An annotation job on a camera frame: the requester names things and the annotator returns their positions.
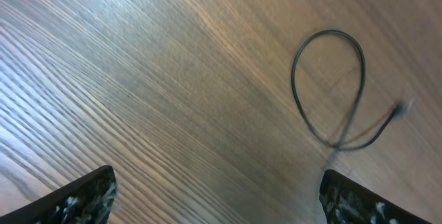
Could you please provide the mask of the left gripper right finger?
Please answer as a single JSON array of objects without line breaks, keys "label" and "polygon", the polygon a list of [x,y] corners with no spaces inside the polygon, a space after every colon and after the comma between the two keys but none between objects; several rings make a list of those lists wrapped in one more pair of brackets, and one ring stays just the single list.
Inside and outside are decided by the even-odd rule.
[{"label": "left gripper right finger", "polygon": [[429,223],[333,169],[324,172],[319,201],[329,224]]}]

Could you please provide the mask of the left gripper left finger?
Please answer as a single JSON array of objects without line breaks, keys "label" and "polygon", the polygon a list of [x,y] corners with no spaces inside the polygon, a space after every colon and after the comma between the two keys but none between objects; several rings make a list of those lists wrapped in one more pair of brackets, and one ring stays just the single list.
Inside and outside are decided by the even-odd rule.
[{"label": "left gripper left finger", "polygon": [[110,165],[102,166],[56,191],[1,217],[12,224],[107,224],[117,196]]}]

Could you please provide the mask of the black USB cable thick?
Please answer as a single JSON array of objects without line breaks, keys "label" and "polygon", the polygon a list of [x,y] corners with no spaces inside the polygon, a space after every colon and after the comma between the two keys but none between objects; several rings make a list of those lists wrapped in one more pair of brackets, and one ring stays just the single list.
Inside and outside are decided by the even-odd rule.
[{"label": "black USB cable thick", "polygon": [[[359,60],[359,64],[360,64],[360,83],[359,83],[359,88],[357,90],[356,96],[354,98],[354,102],[352,104],[352,107],[350,108],[350,112],[347,118],[347,121],[345,123],[345,126],[343,127],[343,130],[341,132],[341,135],[339,136],[338,140],[335,143],[331,143],[330,141],[324,139],[324,137],[322,137],[318,130],[315,128],[315,126],[309,121],[307,114],[305,113],[305,110],[302,106],[302,103],[300,101],[300,98],[298,96],[298,91],[296,88],[296,67],[298,65],[298,62],[300,60],[300,57],[303,53],[303,51],[306,49],[306,47],[315,39],[322,37],[322,36],[326,36],[326,35],[333,35],[333,36],[337,36],[340,38],[345,39],[347,42],[349,42],[355,52],[356,52],[356,56]],[[391,121],[393,121],[396,118],[402,118],[404,115],[407,114],[407,112],[409,111],[410,107],[412,106],[412,101],[409,102],[397,102],[391,109],[390,112],[387,112],[387,117],[385,119],[385,121],[380,125],[380,127],[378,128],[378,130],[374,133],[374,135],[365,143],[360,144],[358,146],[353,146],[353,147],[348,147],[347,145],[351,142],[353,142],[354,140],[345,140],[349,128],[351,127],[351,125],[353,124],[354,118],[356,116],[356,112],[358,110],[358,107],[361,103],[361,99],[365,90],[365,83],[366,83],[366,77],[367,77],[367,69],[366,69],[366,59],[365,59],[365,54],[363,52],[363,49],[361,47],[361,45],[357,42],[357,40],[352,37],[350,34],[343,32],[341,30],[321,30],[318,31],[316,33],[314,33],[313,35],[311,35],[310,37],[308,37],[300,46],[300,48],[298,49],[298,51],[296,52],[296,55],[294,57],[293,60],[293,64],[291,67],[291,91],[294,97],[294,101],[296,103],[296,106],[298,108],[298,112],[302,118],[302,120],[304,121],[304,123],[307,125],[307,128],[309,129],[310,133],[315,137],[315,139],[317,141],[319,141],[319,143],[321,143],[323,146],[329,148],[329,149],[333,149],[334,151],[358,151],[361,149],[365,149],[368,146],[374,144],[378,138],[381,136],[381,134],[384,132],[384,130],[387,128],[387,126],[389,125],[389,123]]]}]

